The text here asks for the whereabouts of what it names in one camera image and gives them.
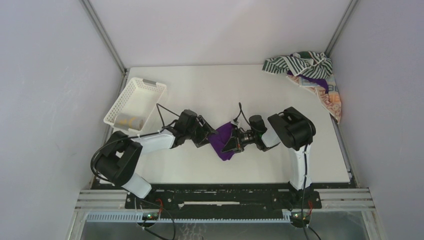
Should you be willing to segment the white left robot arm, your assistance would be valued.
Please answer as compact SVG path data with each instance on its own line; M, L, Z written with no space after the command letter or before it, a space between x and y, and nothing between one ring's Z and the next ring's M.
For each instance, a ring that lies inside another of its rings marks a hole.
M191 140L197 148L209 144L208 137L217 131L201 116L185 109L178 119L152 133L129 136L114 132L90 160L90 169L99 179L121 187L137 197L143 208L156 203L152 186L136 173L140 156L176 148Z

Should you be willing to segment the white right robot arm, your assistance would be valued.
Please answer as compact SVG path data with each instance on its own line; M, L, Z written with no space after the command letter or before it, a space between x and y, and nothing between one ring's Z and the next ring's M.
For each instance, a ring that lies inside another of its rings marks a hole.
M221 153L241 153L245 146L255 144L266 152L282 143L290 153L291 177L289 184L294 188L289 194L289 203L302 208L309 201L305 191L312 184L310 176L310 150L316 127L310 119L294 107L288 107L267 119L261 115L245 118L250 129L235 127Z

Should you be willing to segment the yellow grey patterned towel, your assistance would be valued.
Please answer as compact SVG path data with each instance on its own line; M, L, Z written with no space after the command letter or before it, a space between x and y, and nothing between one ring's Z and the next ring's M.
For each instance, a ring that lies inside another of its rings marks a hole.
M123 130L141 131L144 126L144 119L140 116L119 113L114 119L113 126Z

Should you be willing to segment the purple towel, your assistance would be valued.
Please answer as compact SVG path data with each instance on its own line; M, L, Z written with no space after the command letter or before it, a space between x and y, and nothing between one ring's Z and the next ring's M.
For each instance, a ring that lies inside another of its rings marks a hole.
M217 153L218 157L222 161L228 161L235 154L234 151L222 152L224 146L231 137L232 130L235 127L231 122L227 122L216 129L216 133L211 134L207 137L210 145Z

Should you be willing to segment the white plastic basket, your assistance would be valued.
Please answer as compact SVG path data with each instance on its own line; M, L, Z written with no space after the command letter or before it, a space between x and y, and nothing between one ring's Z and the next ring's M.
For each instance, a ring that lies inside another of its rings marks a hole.
M117 100L114 102L103 122L114 131L122 131L127 135L143 135L155 132L162 127L157 104L164 104L168 98L167 86L163 83L139 77L131 78ZM114 127L115 117L125 113L142 117L144 125L141 130L124 130Z

